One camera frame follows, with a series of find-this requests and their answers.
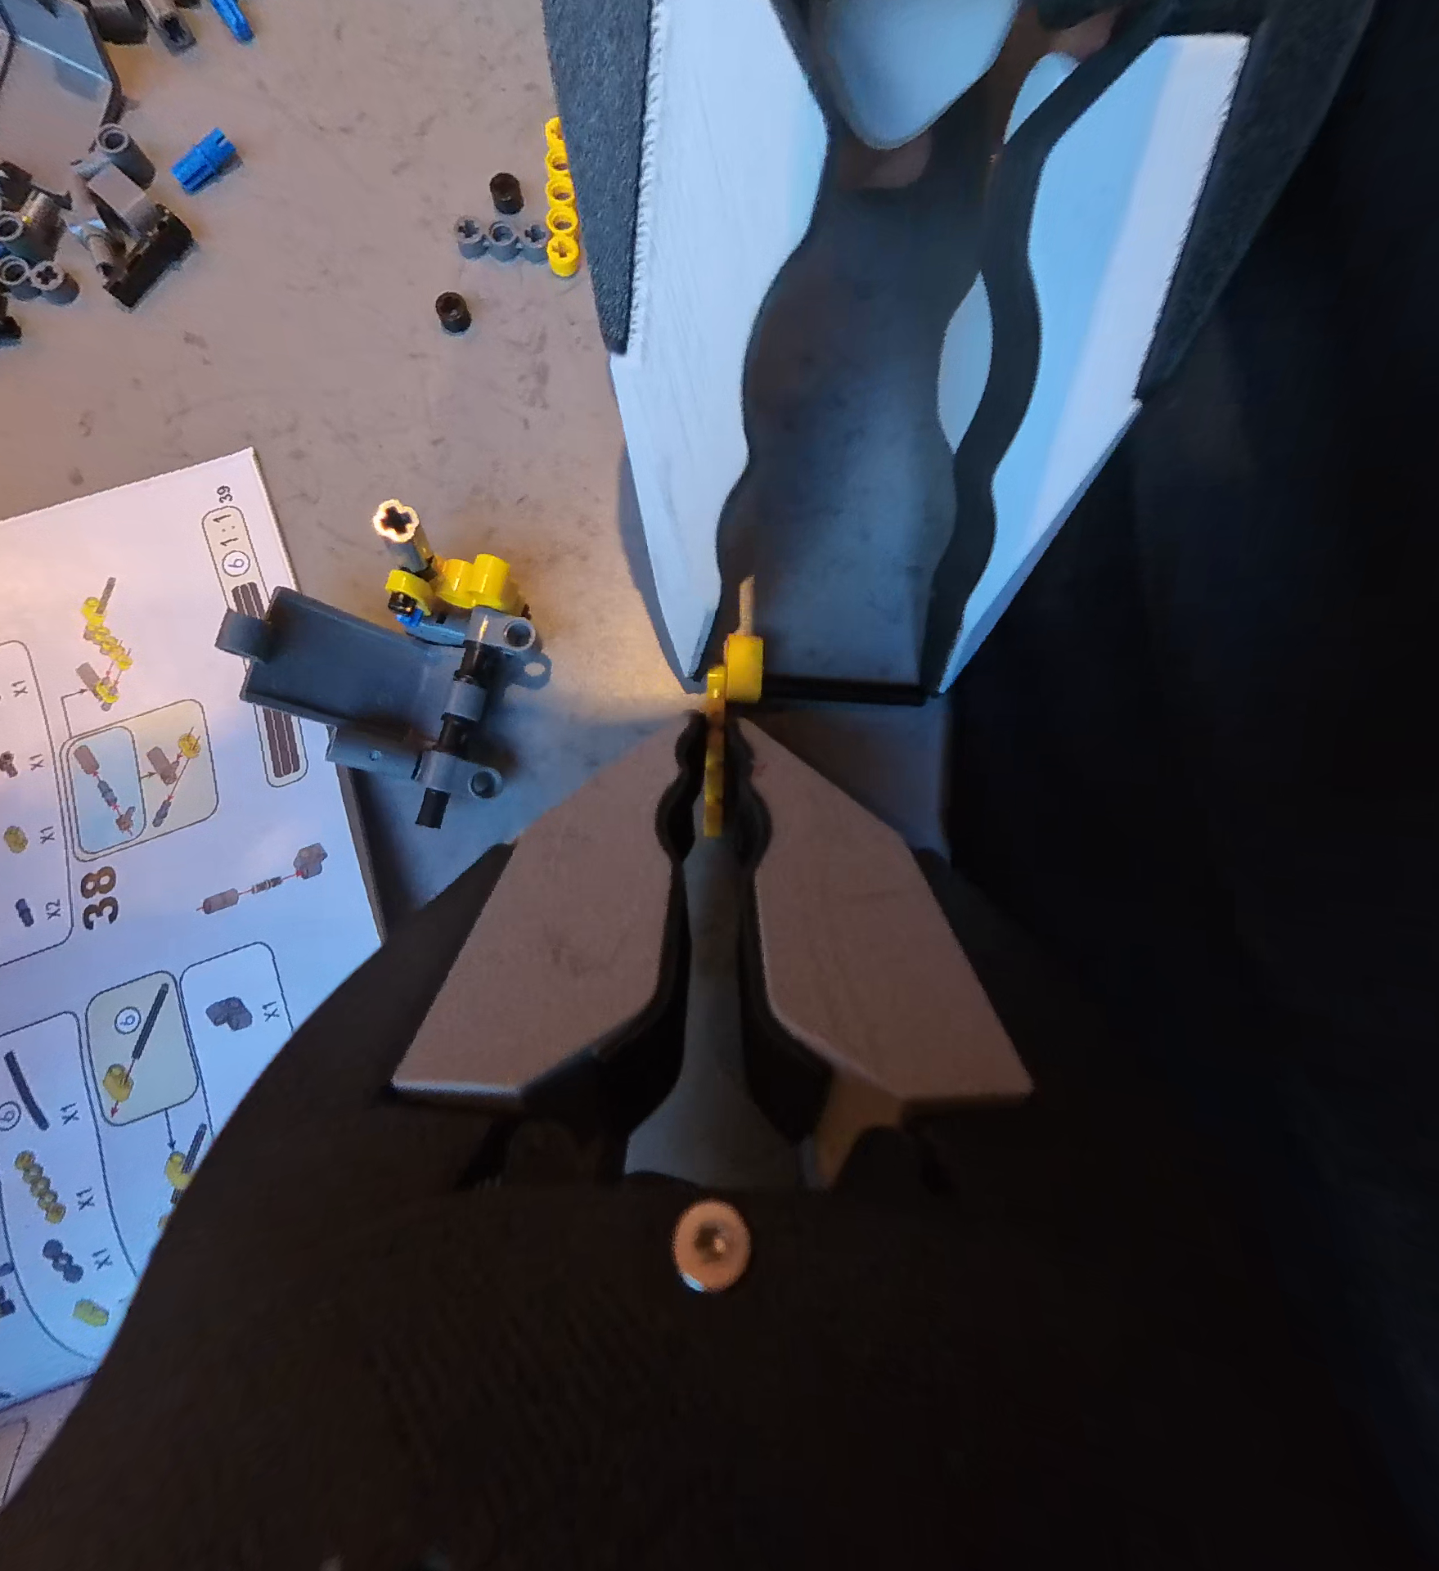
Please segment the black axle rod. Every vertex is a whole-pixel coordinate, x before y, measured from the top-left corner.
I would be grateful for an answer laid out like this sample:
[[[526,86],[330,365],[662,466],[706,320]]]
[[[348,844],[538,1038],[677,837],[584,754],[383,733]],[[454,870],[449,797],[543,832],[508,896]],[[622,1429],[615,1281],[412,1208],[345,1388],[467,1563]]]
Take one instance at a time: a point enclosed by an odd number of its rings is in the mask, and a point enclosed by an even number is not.
[[[771,674],[764,677],[756,703],[921,707],[927,698],[919,683]]]

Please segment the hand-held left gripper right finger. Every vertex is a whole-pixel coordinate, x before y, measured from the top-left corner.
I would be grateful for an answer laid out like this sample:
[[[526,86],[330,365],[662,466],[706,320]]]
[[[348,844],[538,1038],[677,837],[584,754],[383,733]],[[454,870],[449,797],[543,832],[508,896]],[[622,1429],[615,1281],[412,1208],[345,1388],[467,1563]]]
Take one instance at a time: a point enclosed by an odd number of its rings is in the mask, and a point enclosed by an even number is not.
[[[914,852],[752,721],[729,726],[747,1088],[833,1185],[871,1132],[1033,1081]]]

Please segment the yellow thin ridged beam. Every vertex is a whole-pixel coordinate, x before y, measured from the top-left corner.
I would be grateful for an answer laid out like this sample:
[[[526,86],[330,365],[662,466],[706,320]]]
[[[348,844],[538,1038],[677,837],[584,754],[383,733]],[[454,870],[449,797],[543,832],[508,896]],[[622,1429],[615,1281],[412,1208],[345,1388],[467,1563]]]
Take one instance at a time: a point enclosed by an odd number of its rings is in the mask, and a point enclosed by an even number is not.
[[[728,697],[728,667],[723,664],[710,667],[703,700],[705,758],[701,827],[706,839],[719,839],[724,835]]]

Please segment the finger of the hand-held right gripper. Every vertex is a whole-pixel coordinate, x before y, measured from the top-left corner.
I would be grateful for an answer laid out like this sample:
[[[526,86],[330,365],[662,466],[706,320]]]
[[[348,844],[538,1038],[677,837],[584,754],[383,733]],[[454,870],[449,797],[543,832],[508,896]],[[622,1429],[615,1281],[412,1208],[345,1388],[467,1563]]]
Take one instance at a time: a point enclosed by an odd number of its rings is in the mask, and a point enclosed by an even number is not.
[[[1248,56],[1124,35],[1005,144],[983,205],[988,367],[959,439],[921,683],[946,692],[1140,410],[1137,385]]]
[[[749,464],[744,381],[800,246],[827,117],[779,4],[653,4],[627,348],[611,360],[672,664],[693,679],[721,608],[719,525]]]

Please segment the pile of building bricks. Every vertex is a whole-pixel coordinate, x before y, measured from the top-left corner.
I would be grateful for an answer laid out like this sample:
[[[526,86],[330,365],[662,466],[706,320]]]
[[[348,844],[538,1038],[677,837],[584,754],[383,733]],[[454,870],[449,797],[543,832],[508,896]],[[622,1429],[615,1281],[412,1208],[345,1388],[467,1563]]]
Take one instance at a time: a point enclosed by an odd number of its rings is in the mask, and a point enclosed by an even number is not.
[[[112,50],[157,38],[195,47],[186,2],[0,2],[0,344],[20,339],[15,302],[69,304],[82,251],[91,284],[122,309],[195,248],[158,195],[158,167],[124,124]]]

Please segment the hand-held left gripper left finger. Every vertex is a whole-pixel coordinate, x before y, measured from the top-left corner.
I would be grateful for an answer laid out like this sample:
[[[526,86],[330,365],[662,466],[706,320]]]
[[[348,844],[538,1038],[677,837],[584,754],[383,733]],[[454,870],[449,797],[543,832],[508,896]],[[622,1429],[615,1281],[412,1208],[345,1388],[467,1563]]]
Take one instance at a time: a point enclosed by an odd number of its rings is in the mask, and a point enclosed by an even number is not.
[[[521,1114],[630,1073],[670,1015],[705,721],[668,721],[510,847],[394,1089]]]

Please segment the yellow five-hole flat beam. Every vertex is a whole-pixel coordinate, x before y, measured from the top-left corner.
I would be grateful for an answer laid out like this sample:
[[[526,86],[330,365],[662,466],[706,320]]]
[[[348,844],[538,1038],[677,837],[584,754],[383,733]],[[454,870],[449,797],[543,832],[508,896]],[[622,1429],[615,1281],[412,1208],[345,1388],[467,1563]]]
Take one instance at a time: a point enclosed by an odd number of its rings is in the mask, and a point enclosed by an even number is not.
[[[545,198],[546,198],[546,264],[568,281],[582,264],[582,230],[573,183],[573,170],[564,126],[559,116],[543,124],[545,137]]]

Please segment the building instruction booklet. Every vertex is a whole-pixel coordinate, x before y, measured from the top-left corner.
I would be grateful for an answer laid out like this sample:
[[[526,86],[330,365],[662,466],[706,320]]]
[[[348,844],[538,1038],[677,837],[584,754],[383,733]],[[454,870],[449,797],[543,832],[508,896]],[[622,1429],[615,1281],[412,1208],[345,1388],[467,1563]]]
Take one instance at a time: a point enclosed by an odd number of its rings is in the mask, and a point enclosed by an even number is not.
[[[0,1510],[379,943],[323,728],[214,646],[292,584],[251,449],[0,522]]]

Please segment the grey yellow brick subassembly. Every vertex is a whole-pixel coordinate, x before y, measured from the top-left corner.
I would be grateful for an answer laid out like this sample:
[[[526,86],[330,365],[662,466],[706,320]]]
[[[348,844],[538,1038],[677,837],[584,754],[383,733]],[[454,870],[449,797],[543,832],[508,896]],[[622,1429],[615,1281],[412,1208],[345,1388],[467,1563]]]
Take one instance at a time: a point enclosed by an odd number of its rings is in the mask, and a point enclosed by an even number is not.
[[[261,611],[226,611],[216,647],[244,662],[243,700],[323,726],[342,769],[419,786],[416,824],[437,830],[455,797],[503,789],[480,735],[493,697],[541,659],[540,637],[507,560],[436,553],[396,499],[373,532],[394,629],[280,588]]]

